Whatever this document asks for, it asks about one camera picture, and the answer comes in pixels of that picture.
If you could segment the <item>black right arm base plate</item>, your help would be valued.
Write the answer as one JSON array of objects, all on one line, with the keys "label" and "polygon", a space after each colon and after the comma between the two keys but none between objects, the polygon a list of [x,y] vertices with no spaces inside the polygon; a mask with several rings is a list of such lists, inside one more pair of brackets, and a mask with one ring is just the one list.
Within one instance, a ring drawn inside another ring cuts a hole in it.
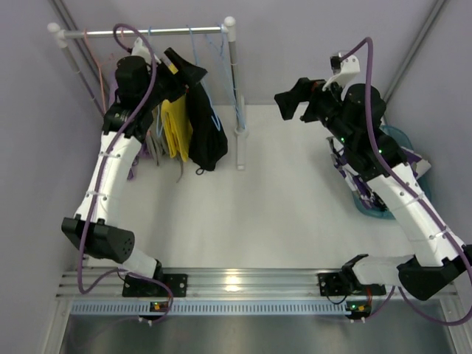
[{"label": "black right arm base plate", "polygon": [[322,296],[366,295],[365,287],[351,275],[343,272],[318,274],[319,290]]}]

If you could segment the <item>purple camouflage trousers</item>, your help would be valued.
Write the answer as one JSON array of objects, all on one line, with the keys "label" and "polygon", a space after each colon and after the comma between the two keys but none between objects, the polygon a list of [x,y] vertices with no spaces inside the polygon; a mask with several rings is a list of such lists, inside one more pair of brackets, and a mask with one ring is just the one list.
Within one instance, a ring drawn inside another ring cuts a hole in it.
[{"label": "purple camouflage trousers", "polygon": [[[431,169],[431,164],[419,153],[414,152],[413,146],[405,133],[396,128],[387,129],[387,135],[392,137],[406,154],[408,164],[412,169],[414,177],[422,188],[425,195],[430,198],[431,192],[426,182],[425,174]],[[347,186],[350,188],[353,201],[358,211],[366,216],[394,220],[395,216],[389,211],[386,204],[378,197],[364,182],[361,177],[348,166],[344,154],[344,147],[337,138],[329,136],[327,143],[330,147],[330,155],[333,166],[340,172]]]}]

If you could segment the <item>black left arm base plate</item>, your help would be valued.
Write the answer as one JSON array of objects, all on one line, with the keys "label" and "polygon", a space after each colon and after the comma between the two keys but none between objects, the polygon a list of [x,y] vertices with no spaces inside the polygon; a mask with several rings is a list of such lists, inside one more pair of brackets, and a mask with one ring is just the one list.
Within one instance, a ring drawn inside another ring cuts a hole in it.
[{"label": "black left arm base plate", "polygon": [[[187,295],[187,274],[164,274],[162,283],[170,289],[174,297]],[[127,275],[122,288],[122,296],[131,297],[165,297],[168,291],[154,282]]]}]

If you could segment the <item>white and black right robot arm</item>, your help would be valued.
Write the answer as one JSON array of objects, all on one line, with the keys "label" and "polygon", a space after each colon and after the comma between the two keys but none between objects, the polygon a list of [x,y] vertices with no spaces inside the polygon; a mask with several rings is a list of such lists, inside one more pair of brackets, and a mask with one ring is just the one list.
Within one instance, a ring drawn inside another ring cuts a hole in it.
[{"label": "white and black right robot arm", "polygon": [[361,182],[358,191],[365,201],[381,202],[392,213],[413,250],[404,257],[360,254],[346,262],[339,276],[350,292],[391,285],[425,301],[471,272],[471,246],[448,230],[418,184],[406,149],[382,130],[386,103],[376,88],[358,83],[344,89],[302,77],[274,100],[284,120],[307,103],[301,121],[328,129],[336,167]]}]

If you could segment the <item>black trousers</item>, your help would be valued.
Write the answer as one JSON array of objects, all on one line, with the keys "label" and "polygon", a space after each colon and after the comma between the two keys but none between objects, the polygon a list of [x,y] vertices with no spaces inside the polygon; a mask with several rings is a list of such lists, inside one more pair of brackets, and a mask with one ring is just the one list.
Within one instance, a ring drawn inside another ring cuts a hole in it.
[{"label": "black trousers", "polygon": [[218,132],[213,124],[201,84],[187,90],[186,109],[192,126],[189,158],[198,165],[195,173],[201,176],[214,171],[217,163],[228,153],[228,139],[223,125]]}]

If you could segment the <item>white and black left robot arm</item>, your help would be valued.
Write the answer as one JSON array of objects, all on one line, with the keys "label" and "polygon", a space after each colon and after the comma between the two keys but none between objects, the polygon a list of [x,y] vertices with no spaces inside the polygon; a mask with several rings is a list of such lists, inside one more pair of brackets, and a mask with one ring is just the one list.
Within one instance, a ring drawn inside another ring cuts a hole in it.
[{"label": "white and black left robot arm", "polygon": [[82,254],[112,260],[141,277],[162,280],[162,265],[135,245],[133,232],[119,227],[119,205],[133,161],[153,123],[153,109],[175,102],[197,86],[206,69],[164,51],[169,64],[129,55],[117,62],[114,102],[103,117],[100,150],[90,184],[72,218],[61,230]]}]

